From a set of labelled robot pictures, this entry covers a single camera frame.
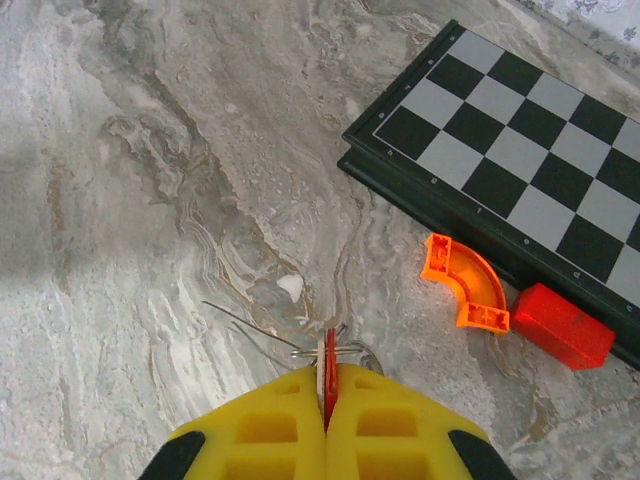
chessboard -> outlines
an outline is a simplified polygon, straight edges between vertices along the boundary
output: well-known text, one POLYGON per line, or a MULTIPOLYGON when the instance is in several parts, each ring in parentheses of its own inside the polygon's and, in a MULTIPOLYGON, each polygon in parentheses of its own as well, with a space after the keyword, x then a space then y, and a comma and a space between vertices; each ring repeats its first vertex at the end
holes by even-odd
POLYGON ((638 123, 452 21, 344 139, 341 169, 554 289, 640 368, 638 123))

black square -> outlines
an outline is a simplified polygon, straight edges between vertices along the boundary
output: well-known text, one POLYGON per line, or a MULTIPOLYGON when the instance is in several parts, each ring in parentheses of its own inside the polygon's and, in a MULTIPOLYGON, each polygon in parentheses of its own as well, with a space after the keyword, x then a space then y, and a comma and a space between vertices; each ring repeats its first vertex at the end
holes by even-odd
POLYGON ((504 52, 488 75, 511 90, 527 96, 542 76, 542 70, 513 53, 504 52))
POLYGON ((609 151, 597 176, 617 192, 640 203, 640 163, 615 148, 609 151))
POLYGON ((566 123, 549 110, 526 99, 509 122, 509 126, 548 150, 566 123))
POLYGON ((484 155, 503 128, 502 123, 464 103, 443 130, 484 155))
POLYGON ((427 78, 457 97, 466 99, 484 75, 475 68, 446 55, 427 78))
POLYGON ((622 245, 620 240, 576 215, 556 251, 598 280, 606 282, 622 245))
POLYGON ((507 218, 525 188, 526 182, 488 158, 483 158, 462 191, 507 218))
POLYGON ((399 107, 376 133, 413 160, 436 138, 440 129, 404 107, 399 107))
POLYGON ((592 181, 590 175, 549 153, 531 180, 531 185, 576 211, 592 181))
POLYGON ((640 216, 638 216, 636 224, 634 225, 633 230, 631 230, 631 235, 629 235, 627 244, 640 252, 640 216))
POLYGON ((625 116, 595 98, 585 95, 569 121, 603 142, 613 145, 625 121, 625 116))

black rubber edge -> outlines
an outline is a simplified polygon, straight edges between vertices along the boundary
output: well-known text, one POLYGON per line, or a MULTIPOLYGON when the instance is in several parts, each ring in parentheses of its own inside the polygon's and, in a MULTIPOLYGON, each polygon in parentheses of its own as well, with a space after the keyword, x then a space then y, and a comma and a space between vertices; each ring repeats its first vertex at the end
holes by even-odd
POLYGON ((138 480, 183 480, 204 445, 204 433, 193 431, 165 443, 138 480))
POLYGON ((463 430, 450 431, 449 440, 473 480, 518 480, 490 443, 463 430))

orange curved piece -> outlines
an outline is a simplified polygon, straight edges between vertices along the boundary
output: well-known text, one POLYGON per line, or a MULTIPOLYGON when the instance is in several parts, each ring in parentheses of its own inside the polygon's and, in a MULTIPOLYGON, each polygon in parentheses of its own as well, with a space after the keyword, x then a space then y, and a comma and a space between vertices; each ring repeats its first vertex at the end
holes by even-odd
POLYGON ((426 241, 427 260, 420 275, 447 285, 458 299, 457 327, 509 332, 509 312, 500 279, 491 265, 451 237, 433 233, 426 241))

chessboard frame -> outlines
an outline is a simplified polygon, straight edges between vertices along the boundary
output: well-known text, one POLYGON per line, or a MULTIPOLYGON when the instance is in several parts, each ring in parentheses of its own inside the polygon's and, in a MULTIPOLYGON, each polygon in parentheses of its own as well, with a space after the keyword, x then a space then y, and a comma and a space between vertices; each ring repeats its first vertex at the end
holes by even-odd
POLYGON ((467 29, 451 20, 344 132, 338 167, 430 230, 484 256, 518 289, 543 283, 616 333, 613 352, 640 370, 640 311, 557 253, 374 137, 377 127, 467 29))

